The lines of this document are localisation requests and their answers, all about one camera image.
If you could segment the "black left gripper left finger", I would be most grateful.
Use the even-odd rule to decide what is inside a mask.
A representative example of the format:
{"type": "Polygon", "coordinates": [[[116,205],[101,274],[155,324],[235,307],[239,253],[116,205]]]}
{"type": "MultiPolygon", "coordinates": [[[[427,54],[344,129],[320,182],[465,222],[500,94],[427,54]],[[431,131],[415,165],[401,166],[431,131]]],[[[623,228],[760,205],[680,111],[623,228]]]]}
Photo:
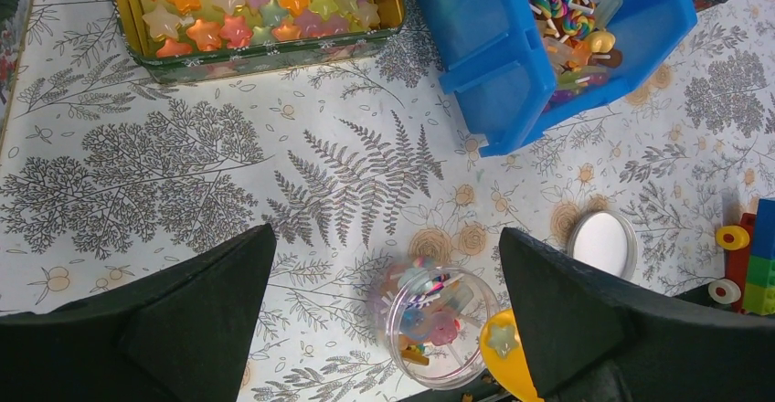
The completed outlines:
{"type": "Polygon", "coordinates": [[[276,249],[253,227],[170,268],[1,320],[4,401],[233,401],[276,249]]]}

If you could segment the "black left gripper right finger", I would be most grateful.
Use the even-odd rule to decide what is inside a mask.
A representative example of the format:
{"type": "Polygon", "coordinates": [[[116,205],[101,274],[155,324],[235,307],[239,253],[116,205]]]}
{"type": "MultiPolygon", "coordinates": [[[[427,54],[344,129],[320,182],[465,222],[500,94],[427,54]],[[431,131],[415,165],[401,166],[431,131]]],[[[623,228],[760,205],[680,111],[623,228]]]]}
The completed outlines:
{"type": "Polygon", "coordinates": [[[771,401],[774,321],[650,291],[516,228],[501,265],[547,401],[771,401]]]}

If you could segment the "yellow plastic scoop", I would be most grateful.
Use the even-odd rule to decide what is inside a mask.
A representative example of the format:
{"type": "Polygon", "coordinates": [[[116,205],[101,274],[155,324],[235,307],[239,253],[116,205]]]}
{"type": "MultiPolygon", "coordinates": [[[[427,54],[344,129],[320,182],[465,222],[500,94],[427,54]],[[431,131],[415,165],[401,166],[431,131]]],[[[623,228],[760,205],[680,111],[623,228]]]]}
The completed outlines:
{"type": "Polygon", "coordinates": [[[500,311],[483,325],[479,349],[486,368],[502,388],[520,401],[543,401],[529,373],[511,308],[500,311]]]}

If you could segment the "white round jar lid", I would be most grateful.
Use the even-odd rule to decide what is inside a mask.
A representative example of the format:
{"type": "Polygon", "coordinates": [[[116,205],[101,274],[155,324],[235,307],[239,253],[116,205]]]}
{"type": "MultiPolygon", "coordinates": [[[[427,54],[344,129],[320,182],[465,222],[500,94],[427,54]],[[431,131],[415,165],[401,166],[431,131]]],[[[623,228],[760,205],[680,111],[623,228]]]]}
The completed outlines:
{"type": "Polygon", "coordinates": [[[621,214],[601,210],[584,216],[567,244],[568,255],[623,280],[632,280],[639,241],[632,224],[621,214]]]}

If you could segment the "clear glass jar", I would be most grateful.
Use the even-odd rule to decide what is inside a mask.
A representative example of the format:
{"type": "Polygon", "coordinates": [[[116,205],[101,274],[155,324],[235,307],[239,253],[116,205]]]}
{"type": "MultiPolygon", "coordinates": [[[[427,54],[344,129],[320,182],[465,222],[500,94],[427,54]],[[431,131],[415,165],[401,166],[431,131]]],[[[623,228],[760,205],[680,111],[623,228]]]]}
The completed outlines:
{"type": "Polygon", "coordinates": [[[432,390],[465,386],[484,370],[480,332],[501,310],[484,279],[427,257],[388,263],[372,280],[368,305],[393,364],[432,390]]]}

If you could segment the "blue plastic candy bin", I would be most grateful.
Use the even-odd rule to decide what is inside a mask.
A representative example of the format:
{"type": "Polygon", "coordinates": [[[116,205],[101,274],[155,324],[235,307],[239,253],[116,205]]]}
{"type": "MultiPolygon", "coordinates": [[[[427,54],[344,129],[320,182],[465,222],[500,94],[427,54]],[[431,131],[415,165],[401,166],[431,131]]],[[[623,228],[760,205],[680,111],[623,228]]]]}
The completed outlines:
{"type": "Polygon", "coordinates": [[[509,154],[582,111],[640,87],[696,25],[693,0],[623,0],[610,23],[622,64],[602,85],[553,104],[556,76],[528,0],[416,0],[441,56],[442,90],[467,128],[509,154]]]}

